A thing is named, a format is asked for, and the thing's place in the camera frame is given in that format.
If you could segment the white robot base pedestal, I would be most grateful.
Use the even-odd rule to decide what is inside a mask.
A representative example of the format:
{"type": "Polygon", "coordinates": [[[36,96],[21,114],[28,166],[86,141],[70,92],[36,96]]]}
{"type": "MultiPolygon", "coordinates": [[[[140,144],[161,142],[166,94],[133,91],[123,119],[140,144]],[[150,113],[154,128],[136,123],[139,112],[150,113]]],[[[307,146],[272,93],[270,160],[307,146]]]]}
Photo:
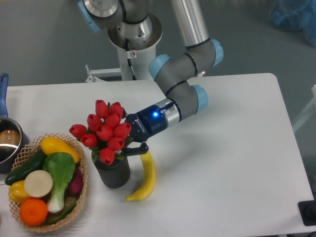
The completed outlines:
{"type": "Polygon", "coordinates": [[[108,37],[116,47],[119,68],[87,69],[87,82],[97,82],[101,78],[118,77],[122,80],[151,80],[149,65],[156,58],[156,45],[162,37],[162,25],[151,13],[140,23],[123,21],[110,26],[108,37]]]}

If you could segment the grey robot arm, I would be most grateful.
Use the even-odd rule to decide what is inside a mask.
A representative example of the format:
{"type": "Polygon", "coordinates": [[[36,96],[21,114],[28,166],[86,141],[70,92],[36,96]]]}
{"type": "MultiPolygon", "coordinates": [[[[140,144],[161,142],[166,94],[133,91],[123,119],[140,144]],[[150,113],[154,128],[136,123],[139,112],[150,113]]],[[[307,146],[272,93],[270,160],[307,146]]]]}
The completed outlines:
{"type": "Polygon", "coordinates": [[[139,148],[122,148],[119,156],[145,154],[146,140],[203,110],[208,103],[206,91],[188,80],[217,65],[223,59],[220,43],[209,37],[197,0],[171,3],[186,51],[176,59],[156,55],[162,36],[160,21],[147,10],[145,0],[81,0],[79,9],[91,28],[108,30],[117,48],[123,80],[153,79],[165,99],[135,114],[125,116],[131,125],[127,143],[139,148]]]}

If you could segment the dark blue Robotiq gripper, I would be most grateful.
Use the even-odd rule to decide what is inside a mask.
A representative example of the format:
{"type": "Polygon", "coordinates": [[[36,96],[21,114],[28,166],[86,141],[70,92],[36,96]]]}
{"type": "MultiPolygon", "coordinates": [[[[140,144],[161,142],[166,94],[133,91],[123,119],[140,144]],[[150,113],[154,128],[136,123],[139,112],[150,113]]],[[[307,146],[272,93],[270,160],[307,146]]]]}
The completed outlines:
{"type": "Polygon", "coordinates": [[[122,156],[144,155],[148,152],[149,147],[145,141],[167,129],[168,121],[163,110],[157,105],[151,105],[126,117],[125,121],[131,125],[129,136],[133,142],[142,143],[137,148],[122,148],[122,156]]]}

